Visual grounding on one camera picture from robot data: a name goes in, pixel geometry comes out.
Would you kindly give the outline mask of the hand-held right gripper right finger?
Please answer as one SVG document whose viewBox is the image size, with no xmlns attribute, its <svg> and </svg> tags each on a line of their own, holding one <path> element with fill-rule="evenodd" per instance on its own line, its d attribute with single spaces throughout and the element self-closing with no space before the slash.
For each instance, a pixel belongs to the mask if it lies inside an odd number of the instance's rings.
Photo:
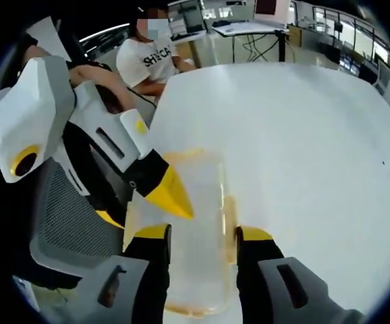
<svg viewBox="0 0 390 324">
<path fill-rule="evenodd" d="M 364 315 L 344 309 L 327 284 L 294 257 L 286 257 L 262 229 L 235 230 L 243 323 L 363 323 Z"/>
</svg>

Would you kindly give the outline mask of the person's left hand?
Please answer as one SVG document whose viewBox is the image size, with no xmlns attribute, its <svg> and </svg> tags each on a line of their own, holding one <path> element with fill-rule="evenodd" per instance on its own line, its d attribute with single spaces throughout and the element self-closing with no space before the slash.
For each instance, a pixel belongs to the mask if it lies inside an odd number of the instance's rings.
<svg viewBox="0 0 390 324">
<path fill-rule="evenodd" d="M 75 88 L 81 83 L 91 81 L 109 113 L 122 113 L 136 107 L 132 95 L 119 74 L 107 66 L 91 61 L 82 64 L 66 61 L 66 65 L 71 85 Z"/>
</svg>

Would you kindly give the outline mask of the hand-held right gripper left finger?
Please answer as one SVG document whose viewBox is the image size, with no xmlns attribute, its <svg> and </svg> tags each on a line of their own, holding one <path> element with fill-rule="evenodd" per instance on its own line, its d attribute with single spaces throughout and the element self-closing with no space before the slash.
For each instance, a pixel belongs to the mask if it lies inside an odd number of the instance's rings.
<svg viewBox="0 0 390 324">
<path fill-rule="evenodd" d="M 171 226 L 135 237 L 126 253 L 79 283 L 80 323 L 162 323 L 170 284 Z"/>
</svg>

